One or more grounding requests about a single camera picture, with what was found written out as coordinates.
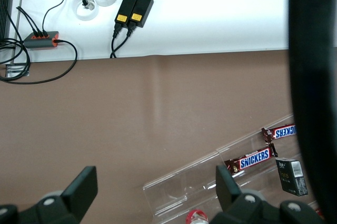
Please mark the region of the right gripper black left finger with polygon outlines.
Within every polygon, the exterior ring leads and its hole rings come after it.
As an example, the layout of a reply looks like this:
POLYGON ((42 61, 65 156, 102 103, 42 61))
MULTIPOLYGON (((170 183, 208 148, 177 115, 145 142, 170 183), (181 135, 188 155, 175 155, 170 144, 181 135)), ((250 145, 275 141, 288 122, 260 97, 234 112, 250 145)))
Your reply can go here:
POLYGON ((86 166, 63 191, 48 193, 30 208, 1 205, 1 223, 81 223, 98 193, 95 166, 86 166))

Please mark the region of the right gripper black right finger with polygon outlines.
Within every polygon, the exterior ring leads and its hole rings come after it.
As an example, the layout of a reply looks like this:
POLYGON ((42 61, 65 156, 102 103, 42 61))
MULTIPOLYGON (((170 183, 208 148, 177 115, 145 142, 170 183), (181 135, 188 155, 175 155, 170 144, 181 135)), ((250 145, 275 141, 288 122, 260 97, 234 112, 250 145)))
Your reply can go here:
POLYGON ((222 211, 210 223, 326 223, 310 206, 300 201, 283 201, 274 207, 256 195, 242 192, 229 170, 216 167, 216 195, 222 211))

